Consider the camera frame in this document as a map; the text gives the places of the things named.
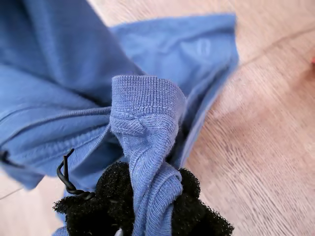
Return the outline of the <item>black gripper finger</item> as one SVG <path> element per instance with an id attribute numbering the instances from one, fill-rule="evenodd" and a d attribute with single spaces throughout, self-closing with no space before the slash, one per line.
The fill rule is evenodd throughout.
<path id="1" fill-rule="evenodd" d="M 64 197 L 53 209 L 65 214 L 70 236 L 113 236 L 119 229 L 125 236 L 132 235 L 135 216 L 128 164 L 116 162 L 109 166 L 92 198 Z"/>
<path id="2" fill-rule="evenodd" d="M 173 236 L 230 236 L 234 227 L 200 199 L 200 182 L 187 169 L 180 169 L 182 194 L 172 212 Z"/>

